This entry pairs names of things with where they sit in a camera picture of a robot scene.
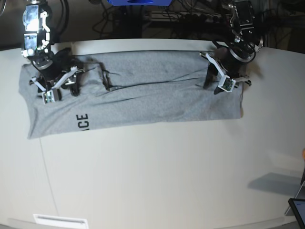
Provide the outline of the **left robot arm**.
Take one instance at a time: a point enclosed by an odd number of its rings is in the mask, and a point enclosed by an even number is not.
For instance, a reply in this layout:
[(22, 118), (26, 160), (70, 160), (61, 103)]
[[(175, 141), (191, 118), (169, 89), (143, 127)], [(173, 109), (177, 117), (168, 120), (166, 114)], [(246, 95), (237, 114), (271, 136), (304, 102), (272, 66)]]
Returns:
[(170, 11), (165, 8), (159, 11), (160, 21), (145, 17), (144, 6), (136, 12), (134, 6), (115, 6), (105, 8), (100, 0), (92, 0), (91, 4), (103, 7), (102, 19), (92, 26), (92, 31), (100, 39), (106, 38), (141, 38), (143, 25), (158, 27), (170, 31), (178, 39), (196, 35), (200, 39), (207, 36), (214, 45), (212, 52), (204, 51), (200, 56), (208, 62), (204, 88), (218, 79), (214, 94), (231, 93), (239, 84), (251, 84), (242, 75), (241, 69), (256, 57), (256, 47), (261, 40), (256, 31), (256, 19), (252, 4), (248, 0), (216, 1), (211, 9), (195, 9), (192, 5), (185, 11)]

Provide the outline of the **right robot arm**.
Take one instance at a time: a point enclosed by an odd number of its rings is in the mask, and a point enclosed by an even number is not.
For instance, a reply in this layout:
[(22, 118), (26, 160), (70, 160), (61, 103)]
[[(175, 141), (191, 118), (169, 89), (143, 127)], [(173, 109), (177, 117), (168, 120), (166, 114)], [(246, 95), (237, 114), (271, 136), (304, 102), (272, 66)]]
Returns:
[(21, 54), (29, 64), (23, 66), (20, 78), (37, 87), (46, 102), (58, 101), (61, 91), (77, 97), (85, 85), (84, 76), (93, 69), (100, 72), (106, 90), (121, 87), (178, 81), (207, 72), (208, 61), (191, 51), (111, 52), (93, 55), (72, 54), (70, 47), (53, 53), (50, 9), (44, 1), (32, 1), (23, 14), (24, 44)]

